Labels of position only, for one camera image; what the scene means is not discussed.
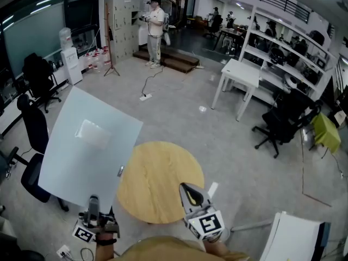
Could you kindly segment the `cluster of clear water jugs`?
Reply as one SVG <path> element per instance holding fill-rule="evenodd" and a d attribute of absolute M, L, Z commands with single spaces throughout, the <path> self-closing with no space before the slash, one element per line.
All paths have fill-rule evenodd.
<path fill-rule="evenodd" d="M 110 55 L 108 46 L 87 52 L 82 56 L 83 68 L 87 72 L 106 72 L 110 66 Z"/>

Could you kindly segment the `black office chair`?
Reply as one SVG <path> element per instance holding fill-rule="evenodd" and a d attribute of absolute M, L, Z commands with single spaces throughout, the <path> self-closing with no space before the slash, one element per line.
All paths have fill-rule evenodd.
<path fill-rule="evenodd" d="M 24 59 L 22 68 L 24 78 L 29 83 L 29 92 L 32 97 L 39 99 L 44 103 L 44 110 L 48 113 L 48 104 L 50 101 L 57 100 L 58 97 L 57 80 L 53 74 L 52 66 L 46 59 L 32 53 Z"/>
<path fill-rule="evenodd" d="M 24 164 L 26 169 L 21 178 L 22 186 L 37 200 L 46 203 L 51 194 L 39 186 L 39 175 L 49 140 L 46 118 L 26 94 L 19 96 L 17 108 L 22 114 L 29 143 L 36 153 L 30 161 L 26 161 L 17 154 L 18 147 L 14 147 L 8 156 L 0 151 L 0 173 L 5 173 L 5 176 L 9 177 L 11 167 L 15 165 L 14 160 Z"/>
<path fill-rule="evenodd" d="M 312 100 L 297 89 L 282 95 L 276 108 L 271 108 L 262 115 L 266 128 L 254 126 L 252 131 L 263 133 L 266 138 L 255 149 L 259 149 L 266 142 L 271 142 L 274 149 L 274 158 L 279 156 L 278 146 L 292 141 L 297 131 L 310 124 L 321 111 L 323 102 Z"/>

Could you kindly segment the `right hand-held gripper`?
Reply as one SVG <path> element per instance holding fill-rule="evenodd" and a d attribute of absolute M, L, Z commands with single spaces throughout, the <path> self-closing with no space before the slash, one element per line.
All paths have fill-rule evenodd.
<path fill-rule="evenodd" d="M 182 207 L 186 213 L 185 226 L 198 240 L 218 239 L 225 230 L 221 212 L 210 204 L 210 196 L 201 187 L 190 183 L 179 186 Z"/>

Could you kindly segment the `person's left forearm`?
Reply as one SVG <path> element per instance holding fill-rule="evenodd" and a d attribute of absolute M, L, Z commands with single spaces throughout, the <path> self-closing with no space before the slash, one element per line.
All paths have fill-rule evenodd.
<path fill-rule="evenodd" d="M 113 239 L 112 233 L 100 233 L 96 238 L 101 240 Z M 100 246 L 96 244 L 95 261 L 109 261 L 114 258 L 114 245 Z"/>

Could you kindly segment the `round wooden table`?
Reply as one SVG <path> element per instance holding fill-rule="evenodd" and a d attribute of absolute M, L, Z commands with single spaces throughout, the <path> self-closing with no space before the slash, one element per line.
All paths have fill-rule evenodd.
<path fill-rule="evenodd" d="M 204 188 L 204 174 L 196 158 L 171 142 L 150 141 L 134 147 L 122 173 L 117 198 L 138 220 L 174 223 L 184 218 L 181 183 Z"/>

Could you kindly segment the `light blue square board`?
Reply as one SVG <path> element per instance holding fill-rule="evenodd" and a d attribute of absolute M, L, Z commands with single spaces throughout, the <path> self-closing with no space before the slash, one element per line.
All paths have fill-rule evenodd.
<path fill-rule="evenodd" d="M 81 207 L 92 195 L 108 213 L 143 122 L 73 87 L 51 130 L 39 186 Z"/>

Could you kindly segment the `white shelving unit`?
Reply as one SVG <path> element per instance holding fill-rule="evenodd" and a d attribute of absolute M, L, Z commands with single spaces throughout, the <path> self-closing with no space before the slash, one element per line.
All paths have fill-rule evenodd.
<path fill-rule="evenodd" d="M 281 90 L 296 88 L 318 100 L 338 58 L 311 35 L 259 7 L 252 9 L 239 61 L 259 70 L 261 99 L 269 104 Z"/>

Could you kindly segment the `white square table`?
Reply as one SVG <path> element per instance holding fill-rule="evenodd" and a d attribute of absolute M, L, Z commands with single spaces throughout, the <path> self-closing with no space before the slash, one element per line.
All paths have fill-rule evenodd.
<path fill-rule="evenodd" d="M 212 109 L 215 108 L 220 92 L 226 89 L 229 79 L 233 83 L 242 84 L 247 88 L 243 103 L 237 112 L 236 120 L 239 122 L 256 88 L 259 87 L 259 70 L 240 61 L 231 59 L 221 70 L 221 78 L 212 102 Z"/>

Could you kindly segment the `brown wooden steps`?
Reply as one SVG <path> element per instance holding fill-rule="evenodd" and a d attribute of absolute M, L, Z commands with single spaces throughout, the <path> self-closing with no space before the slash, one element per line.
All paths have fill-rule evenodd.
<path fill-rule="evenodd" d="M 189 73 L 200 66 L 200 61 L 197 58 L 179 53 L 172 49 L 161 48 L 160 56 L 161 65 L 181 73 Z"/>

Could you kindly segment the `grey locker cabinet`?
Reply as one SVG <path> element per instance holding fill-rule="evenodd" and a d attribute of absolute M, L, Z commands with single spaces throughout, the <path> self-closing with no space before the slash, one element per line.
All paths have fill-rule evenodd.
<path fill-rule="evenodd" d="M 110 37 L 114 64 L 133 56 L 139 50 L 139 16 L 144 0 L 104 0 L 104 18 Z"/>

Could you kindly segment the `white water dispenser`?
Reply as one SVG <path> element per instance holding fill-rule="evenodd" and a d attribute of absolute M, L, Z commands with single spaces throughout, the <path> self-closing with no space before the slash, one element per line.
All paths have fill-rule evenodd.
<path fill-rule="evenodd" d="M 70 28 L 63 28 L 59 32 L 61 46 L 61 58 L 63 61 L 64 73 L 71 85 L 83 80 L 77 50 L 73 47 Z"/>

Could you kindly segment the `green cloth covered table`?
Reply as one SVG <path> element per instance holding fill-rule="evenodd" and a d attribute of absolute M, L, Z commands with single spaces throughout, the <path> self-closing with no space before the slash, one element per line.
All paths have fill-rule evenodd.
<path fill-rule="evenodd" d="M 336 153 L 341 144 L 341 139 L 335 124 L 323 113 L 312 119 L 314 127 L 314 145 L 322 144 L 331 153 Z"/>

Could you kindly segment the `person's right forearm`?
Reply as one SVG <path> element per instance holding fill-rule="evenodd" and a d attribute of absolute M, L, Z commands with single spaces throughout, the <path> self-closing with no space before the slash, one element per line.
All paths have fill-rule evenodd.
<path fill-rule="evenodd" d="M 205 240 L 203 242 L 203 245 L 204 245 L 205 251 L 208 254 L 222 257 L 229 253 L 229 249 L 221 240 L 216 240 L 214 243 L 209 242 L 208 240 Z"/>

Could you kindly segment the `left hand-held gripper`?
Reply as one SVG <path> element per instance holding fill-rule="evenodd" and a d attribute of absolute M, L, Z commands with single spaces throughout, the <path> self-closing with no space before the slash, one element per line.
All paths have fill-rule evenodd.
<path fill-rule="evenodd" d="M 99 200 L 96 195 L 91 195 L 89 199 L 88 212 L 80 212 L 74 226 L 72 235 L 84 242 L 92 241 L 99 243 L 102 234 L 111 234 L 113 237 L 110 244 L 117 242 L 120 238 L 119 225 L 114 214 L 100 213 Z"/>

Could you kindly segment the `person's mustard shirt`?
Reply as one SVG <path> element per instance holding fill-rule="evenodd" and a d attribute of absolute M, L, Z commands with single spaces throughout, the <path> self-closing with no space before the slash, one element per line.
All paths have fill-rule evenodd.
<path fill-rule="evenodd" d="M 249 255 L 230 251 L 218 257 L 208 254 L 193 241 L 161 236 L 143 239 L 128 248 L 119 257 L 109 261 L 254 261 Z"/>

